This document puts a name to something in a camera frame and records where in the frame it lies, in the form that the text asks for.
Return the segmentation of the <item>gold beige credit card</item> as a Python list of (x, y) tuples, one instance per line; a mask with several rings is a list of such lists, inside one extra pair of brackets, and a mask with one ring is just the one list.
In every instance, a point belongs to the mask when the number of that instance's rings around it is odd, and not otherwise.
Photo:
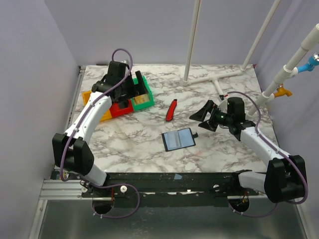
[(136, 105), (144, 104), (144, 103), (147, 103), (149, 101), (150, 101), (150, 99), (149, 99), (148, 94), (134, 97), (134, 102)]

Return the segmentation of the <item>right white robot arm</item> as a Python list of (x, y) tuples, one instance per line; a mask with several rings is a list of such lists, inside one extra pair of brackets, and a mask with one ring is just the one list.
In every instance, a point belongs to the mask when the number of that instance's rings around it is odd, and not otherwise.
[(230, 191), (241, 195), (247, 189), (264, 193), (273, 203), (305, 199), (308, 195), (306, 167), (299, 155), (291, 155), (280, 149), (259, 131), (257, 125), (245, 117), (245, 104), (239, 97), (227, 100), (224, 113), (212, 100), (196, 113), (190, 120), (199, 122), (199, 127), (216, 131), (219, 126), (228, 128), (229, 132), (240, 142), (248, 146), (267, 166), (265, 173), (241, 171), (238, 178), (229, 183)]

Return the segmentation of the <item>black leather card holder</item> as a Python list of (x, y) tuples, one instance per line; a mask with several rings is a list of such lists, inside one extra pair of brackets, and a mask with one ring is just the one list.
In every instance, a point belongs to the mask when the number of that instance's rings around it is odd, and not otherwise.
[(166, 152), (195, 146), (197, 132), (192, 132), (191, 128), (173, 130), (161, 134)]

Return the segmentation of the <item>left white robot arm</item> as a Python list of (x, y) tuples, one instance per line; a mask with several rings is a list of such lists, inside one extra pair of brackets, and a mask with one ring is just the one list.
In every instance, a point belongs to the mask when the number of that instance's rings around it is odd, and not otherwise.
[(55, 166), (60, 171), (77, 173), (94, 184), (93, 190), (100, 197), (110, 193), (111, 185), (106, 181), (106, 172), (95, 165), (89, 142), (113, 103), (121, 104), (148, 93), (141, 72), (136, 71), (133, 79), (131, 70), (126, 63), (111, 61), (107, 74), (92, 86), (89, 100), (75, 122), (52, 139)]

